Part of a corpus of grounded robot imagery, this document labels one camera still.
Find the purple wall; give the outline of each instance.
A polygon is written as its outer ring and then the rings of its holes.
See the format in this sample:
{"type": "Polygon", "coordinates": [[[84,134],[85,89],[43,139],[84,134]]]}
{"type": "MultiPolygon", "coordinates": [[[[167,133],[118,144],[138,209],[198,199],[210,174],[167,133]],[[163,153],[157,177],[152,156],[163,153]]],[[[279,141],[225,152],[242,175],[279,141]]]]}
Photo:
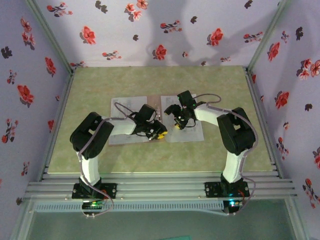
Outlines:
{"type": "Polygon", "coordinates": [[[253,74],[286,177],[298,190],[310,235],[320,236],[320,11],[293,0],[253,74]]]}
{"type": "Polygon", "coordinates": [[[0,19],[0,239],[7,240],[44,162],[68,72],[25,1],[2,4],[0,19]]]}

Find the paper sheet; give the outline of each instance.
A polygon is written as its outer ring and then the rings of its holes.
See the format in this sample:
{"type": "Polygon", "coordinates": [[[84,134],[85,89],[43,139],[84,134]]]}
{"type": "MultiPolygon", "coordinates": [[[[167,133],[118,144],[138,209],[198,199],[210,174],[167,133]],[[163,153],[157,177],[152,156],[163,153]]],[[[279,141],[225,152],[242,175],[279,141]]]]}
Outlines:
{"type": "MultiPolygon", "coordinates": [[[[141,107],[147,103],[146,96],[134,96],[134,97],[117,97],[111,99],[111,113],[112,118],[124,118],[125,116],[115,107],[115,103],[120,103],[133,112],[139,112],[141,107]]],[[[127,115],[131,114],[127,109],[118,106],[127,115]]],[[[148,142],[147,137],[137,135],[115,135],[109,137],[109,145],[122,145],[122,144],[134,144],[134,143],[145,143],[148,142]]]]}
{"type": "MultiPolygon", "coordinates": [[[[176,122],[174,120],[174,116],[172,114],[165,114],[165,110],[172,104],[181,106],[177,96],[161,96],[162,123],[168,130],[168,134],[165,136],[165,140],[169,143],[204,141],[205,138],[200,121],[195,122],[195,127],[187,127],[183,130],[177,129],[175,127],[176,122]]],[[[192,119],[189,120],[187,126],[193,125],[194,121],[192,119]]]]}

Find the table surface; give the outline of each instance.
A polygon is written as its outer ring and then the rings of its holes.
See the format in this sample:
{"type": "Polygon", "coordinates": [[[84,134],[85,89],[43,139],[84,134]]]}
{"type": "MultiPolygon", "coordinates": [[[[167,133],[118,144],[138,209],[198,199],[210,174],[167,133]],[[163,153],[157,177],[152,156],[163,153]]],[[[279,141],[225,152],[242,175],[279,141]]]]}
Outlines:
{"type": "MultiPolygon", "coordinates": [[[[247,157],[244,171],[271,171],[255,107],[242,66],[84,67],[78,68],[67,99],[53,149],[49,173],[79,173],[71,133],[90,112],[110,116],[111,99],[119,97],[215,93],[217,107],[245,110],[259,143],[247,157]]],[[[199,101],[215,101],[204,96],[199,101]]],[[[204,141],[135,143],[109,146],[99,155],[100,173],[221,172],[227,150],[219,128],[202,122],[204,141]]]]}

